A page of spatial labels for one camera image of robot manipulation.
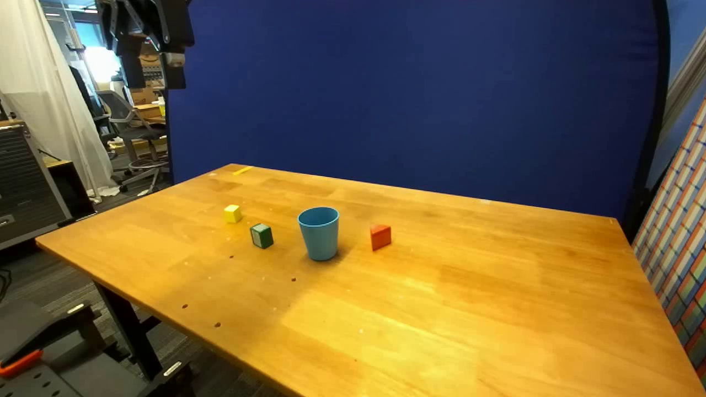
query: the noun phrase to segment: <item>yellow block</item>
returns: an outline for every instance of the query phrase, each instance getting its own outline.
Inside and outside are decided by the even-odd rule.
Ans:
[[[225,222],[239,222],[242,215],[239,215],[239,205],[227,205],[223,209]]]

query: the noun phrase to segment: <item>wood grain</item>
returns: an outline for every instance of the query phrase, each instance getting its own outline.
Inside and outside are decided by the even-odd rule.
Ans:
[[[612,219],[227,166],[36,244],[299,395],[703,395]]]

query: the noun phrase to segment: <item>small cube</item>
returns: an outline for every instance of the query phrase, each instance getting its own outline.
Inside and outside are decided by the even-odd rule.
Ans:
[[[393,229],[388,226],[376,226],[371,229],[373,251],[393,244]]]
[[[271,228],[264,222],[248,228],[248,237],[252,237],[252,242],[260,249],[266,249],[268,244],[274,244]]]
[[[242,215],[239,215],[239,205],[227,205],[223,209],[225,222],[239,222]]]

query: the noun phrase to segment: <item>white curtain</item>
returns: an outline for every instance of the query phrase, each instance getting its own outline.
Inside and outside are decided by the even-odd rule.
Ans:
[[[70,158],[93,198],[116,195],[110,158],[36,0],[0,0],[0,95],[36,146]]]

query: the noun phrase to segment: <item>black table leg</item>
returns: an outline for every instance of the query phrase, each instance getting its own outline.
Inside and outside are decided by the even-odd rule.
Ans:
[[[105,299],[105,307],[110,309],[116,323],[116,329],[122,334],[126,341],[129,344],[131,357],[139,363],[141,373],[148,379],[154,379],[160,373],[160,363],[151,350],[151,344],[137,313],[131,311],[131,304],[100,285],[95,285],[95,287]]]

